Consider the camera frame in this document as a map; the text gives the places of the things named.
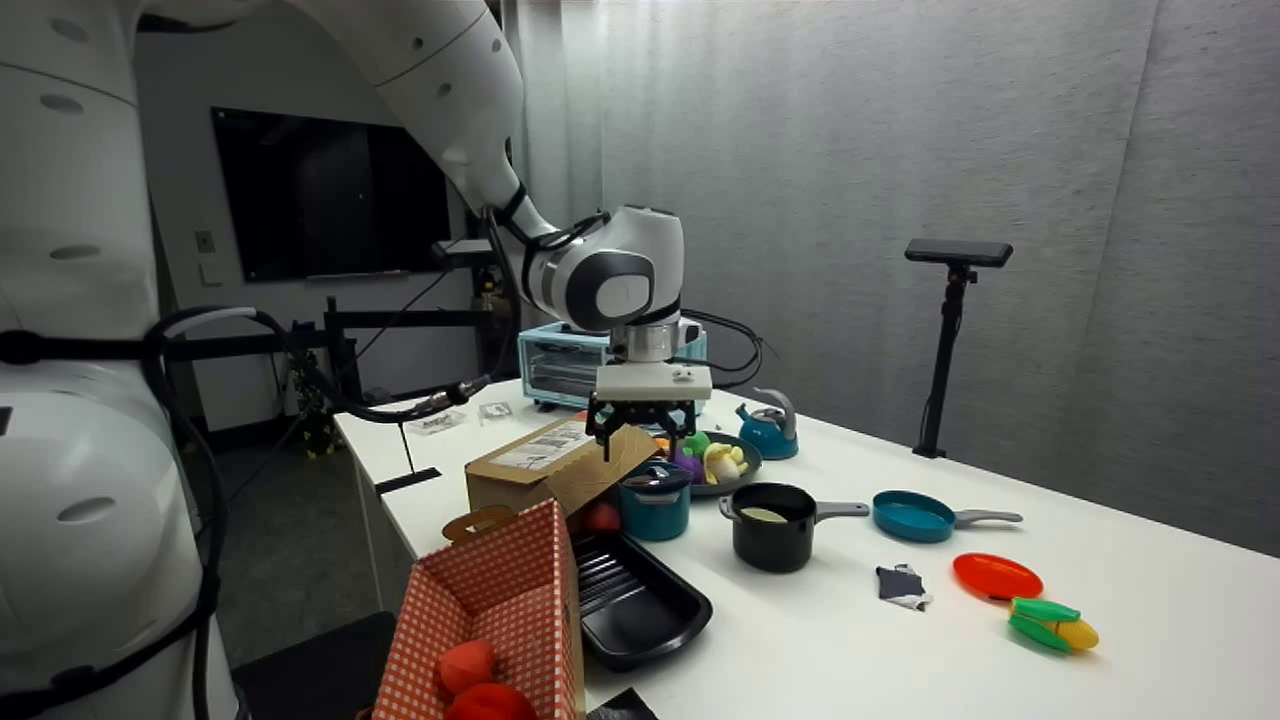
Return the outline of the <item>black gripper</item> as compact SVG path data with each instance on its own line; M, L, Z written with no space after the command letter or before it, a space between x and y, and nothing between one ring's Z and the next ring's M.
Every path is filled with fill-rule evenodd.
M656 425L663 454L696 438L696 408L711 397L703 363L603 363L586 400L586 438L612 459L612 438L623 425Z

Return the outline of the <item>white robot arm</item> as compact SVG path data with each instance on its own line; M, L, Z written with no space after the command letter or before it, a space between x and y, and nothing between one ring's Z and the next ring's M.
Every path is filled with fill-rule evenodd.
M0 0L0 720L236 720L217 635L220 529L188 513L169 316L149 228L144 33L263 0ZM518 68L486 0L288 0L374 90L382 129L224 107L238 255L324 271L342 244L415 249L453 191L508 235L518 293L606 334L591 432L706 397L676 360L683 228L658 208L543 219L510 170Z

